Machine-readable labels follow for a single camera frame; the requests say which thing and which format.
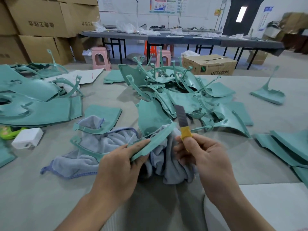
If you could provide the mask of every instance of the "person's right hand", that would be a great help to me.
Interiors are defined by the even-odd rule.
[[[223,199],[225,193],[237,192],[240,188],[234,178],[232,165],[225,147],[208,137],[193,134],[184,141],[177,136],[174,147],[176,158],[182,165],[197,165],[200,180],[212,203]]]

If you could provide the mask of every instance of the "yellow sign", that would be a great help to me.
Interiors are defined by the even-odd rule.
[[[216,9],[214,15],[219,16],[221,14],[221,9]]]

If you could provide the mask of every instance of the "blade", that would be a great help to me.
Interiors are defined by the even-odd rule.
[[[174,108],[175,108],[177,118],[179,120],[180,127],[188,126],[187,116],[186,116],[184,107],[181,105],[174,105]]]

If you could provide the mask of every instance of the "black metal table leg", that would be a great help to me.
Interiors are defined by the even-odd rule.
[[[235,53],[235,55],[234,55],[234,58],[233,58],[233,60],[235,60],[235,58],[236,58],[236,56],[237,56],[237,53],[238,53],[238,51],[240,50],[240,48],[237,48],[237,50],[236,50],[236,53]]]
[[[212,45],[212,46],[211,46],[211,50],[210,50],[210,54],[212,54],[213,48],[214,48],[214,46]]]
[[[250,66],[251,66],[251,64],[252,64],[252,62],[253,62],[253,60],[254,60],[254,58],[256,57],[256,55],[257,55],[257,53],[258,53],[258,51],[259,51],[259,49],[256,49],[254,55],[252,56],[251,61],[249,62],[249,66],[247,67],[247,70],[249,70],[249,68],[250,68]]]
[[[118,43],[119,43],[119,52],[120,52],[120,63],[123,64],[123,61],[122,61],[121,40],[120,40],[120,39],[118,39]]]
[[[243,51],[244,51],[244,48],[242,48],[242,50],[241,50],[241,52],[240,52],[240,55],[238,55],[237,63],[236,63],[236,66],[235,66],[234,69],[236,69],[237,64],[238,64],[238,62],[240,61],[240,58],[241,58],[241,56],[242,56]]]
[[[112,51],[112,57],[115,57],[115,52],[113,51],[113,43],[112,43],[112,38],[110,38],[110,45],[111,45],[111,51]]]
[[[226,55],[227,49],[228,49],[228,47],[225,48],[224,56]]]
[[[150,59],[150,44],[149,42],[147,41],[147,64],[149,63],[149,59]]]
[[[126,44],[125,44],[125,39],[123,40],[124,41],[124,56],[126,58]]]

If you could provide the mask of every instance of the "floor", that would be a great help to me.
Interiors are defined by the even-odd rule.
[[[196,46],[190,45],[190,50],[195,51]],[[228,48],[226,56],[233,58],[237,48]],[[176,61],[178,65],[178,57],[181,53],[187,50],[187,45],[175,45],[174,53],[175,57],[172,60]],[[223,55],[225,48],[215,46],[212,54]],[[126,52],[127,55],[131,53],[144,53],[144,44],[136,44],[135,42],[126,42]],[[202,49],[201,55],[208,55],[210,49]],[[120,64],[120,54],[119,47],[114,46],[115,58],[112,57],[110,62],[113,69],[118,69],[118,64]],[[122,56],[123,64],[136,65],[135,62],[124,58],[124,47],[122,45]],[[246,62],[249,56],[249,51],[244,50],[241,59],[238,63],[237,69],[234,71],[233,75],[239,76],[254,76],[254,77],[268,77],[276,66],[280,66],[279,70],[276,72],[275,77],[281,78],[302,78],[308,79],[308,74],[306,73],[308,69],[308,55],[294,53],[292,51],[285,50],[279,57],[269,55],[265,60],[263,65],[252,65],[249,70],[247,69],[248,63]],[[65,66],[67,69],[91,69],[91,65],[84,63],[70,63]]]

